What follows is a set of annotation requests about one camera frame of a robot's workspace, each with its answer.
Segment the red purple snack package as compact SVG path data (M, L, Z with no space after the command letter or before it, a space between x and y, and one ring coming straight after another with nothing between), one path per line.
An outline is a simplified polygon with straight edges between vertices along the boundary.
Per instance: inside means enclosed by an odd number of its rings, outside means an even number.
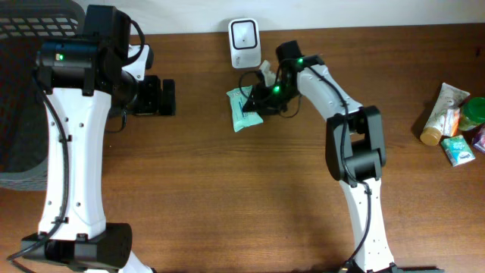
M479 152L485 153L485 126L482 125L476 132L472 138L471 144Z

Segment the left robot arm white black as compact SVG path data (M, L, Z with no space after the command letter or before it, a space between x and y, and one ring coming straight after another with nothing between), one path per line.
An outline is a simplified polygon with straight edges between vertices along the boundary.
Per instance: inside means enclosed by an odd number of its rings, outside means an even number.
M150 76L152 48L130 44L138 24L112 5L90 5L80 32L48 39L32 81L48 119L47 188L35 233L8 257L74 272L145 272L127 223L106 220L102 153L112 116L173 116L175 82Z

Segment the orange tissue pack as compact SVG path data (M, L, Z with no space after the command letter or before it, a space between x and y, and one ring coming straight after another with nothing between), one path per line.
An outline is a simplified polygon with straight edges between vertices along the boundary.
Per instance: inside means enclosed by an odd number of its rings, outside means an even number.
M448 108L445 111L445 121L443 125L443 136L453 137L458 131L460 118L460 108Z

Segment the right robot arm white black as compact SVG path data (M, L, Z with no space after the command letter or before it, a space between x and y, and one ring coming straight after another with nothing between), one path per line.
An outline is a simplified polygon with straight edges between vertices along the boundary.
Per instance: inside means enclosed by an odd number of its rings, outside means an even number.
M326 164L343 190L355 241L340 271L397 272L380 201L386 164L380 110L355 101L332 78L323 59L303 55L297 41L282 43L276 55L275 81L252 86L242 110L281 115L294 98L306 98L314 106L326 124Z

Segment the teal pouch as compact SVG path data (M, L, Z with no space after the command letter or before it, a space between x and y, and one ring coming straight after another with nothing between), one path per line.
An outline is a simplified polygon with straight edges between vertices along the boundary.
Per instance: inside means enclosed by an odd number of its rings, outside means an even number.
M248 96L251 90L250 86L245 86L242 89L235 88L227 92L232 111L233 129L236 133L246 127L263 123L263 119L258 113L243 111L243 106L248 102L245 96Z

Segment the green lid glass jar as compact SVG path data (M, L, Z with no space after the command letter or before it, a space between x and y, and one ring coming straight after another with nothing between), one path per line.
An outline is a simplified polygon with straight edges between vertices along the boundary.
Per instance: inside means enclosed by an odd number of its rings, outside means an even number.
M484 97L474 97L461 108L458 128L461 131L472 130L484 123Z

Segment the white cream tube gold cap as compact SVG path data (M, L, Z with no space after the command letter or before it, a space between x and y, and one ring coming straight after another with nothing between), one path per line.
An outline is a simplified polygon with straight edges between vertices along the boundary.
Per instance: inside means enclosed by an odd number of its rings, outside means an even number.
M430 114L427 123L420 135L420 141L428 146L436 146L443 136L445 111L448 108L457 107L470 96L470 93L462 89L442 83L440 93Z

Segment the teal tissue pack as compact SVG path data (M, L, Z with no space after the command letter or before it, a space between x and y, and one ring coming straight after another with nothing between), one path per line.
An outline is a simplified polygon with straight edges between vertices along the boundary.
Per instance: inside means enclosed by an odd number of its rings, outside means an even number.
M452 167L463 165L475 160L474 153L462 135L445 138L441 142Z

